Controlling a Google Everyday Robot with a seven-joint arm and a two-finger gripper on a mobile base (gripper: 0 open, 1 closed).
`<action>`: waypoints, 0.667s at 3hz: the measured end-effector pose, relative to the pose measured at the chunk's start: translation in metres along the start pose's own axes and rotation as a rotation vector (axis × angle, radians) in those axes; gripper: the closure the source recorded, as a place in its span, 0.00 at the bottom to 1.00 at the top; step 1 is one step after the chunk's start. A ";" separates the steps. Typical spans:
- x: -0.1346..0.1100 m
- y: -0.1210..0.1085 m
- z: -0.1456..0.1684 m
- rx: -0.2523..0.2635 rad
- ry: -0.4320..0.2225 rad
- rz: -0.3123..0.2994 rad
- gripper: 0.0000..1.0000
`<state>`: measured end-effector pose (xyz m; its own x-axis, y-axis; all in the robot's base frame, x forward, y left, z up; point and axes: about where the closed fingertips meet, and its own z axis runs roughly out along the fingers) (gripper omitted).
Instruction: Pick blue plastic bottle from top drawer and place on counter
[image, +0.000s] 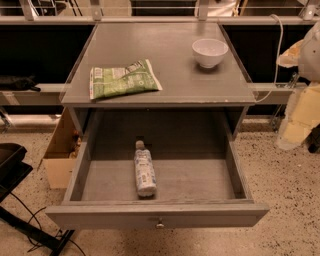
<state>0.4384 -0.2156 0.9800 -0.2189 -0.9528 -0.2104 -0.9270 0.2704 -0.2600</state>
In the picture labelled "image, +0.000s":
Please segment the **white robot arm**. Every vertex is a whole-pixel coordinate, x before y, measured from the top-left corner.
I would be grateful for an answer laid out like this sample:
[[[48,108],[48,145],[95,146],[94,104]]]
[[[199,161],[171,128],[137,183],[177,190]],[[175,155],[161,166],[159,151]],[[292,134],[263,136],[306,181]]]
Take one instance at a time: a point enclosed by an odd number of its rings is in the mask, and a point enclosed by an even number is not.
[[[312,129],[320,124],[320,23],[277,58],[277,64],[298,67],[298,75],[310,84],[294,89],[289,97],[276,145],[283,150],[300,146]]]

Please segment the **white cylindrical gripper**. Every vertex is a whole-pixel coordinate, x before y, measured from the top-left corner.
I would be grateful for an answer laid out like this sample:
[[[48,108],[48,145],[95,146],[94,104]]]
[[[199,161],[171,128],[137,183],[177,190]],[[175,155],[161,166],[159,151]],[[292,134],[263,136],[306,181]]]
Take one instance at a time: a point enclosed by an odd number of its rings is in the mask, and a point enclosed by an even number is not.
[[[278,58],[276,63],[284,68],[298,66],[301,61],[299,40]],[[281,122],[276,145],[282,150],[300,146],[311,130],[320,123],[320,83],[311,82],[308,87],[294,89],[286,108],[286,119]]]

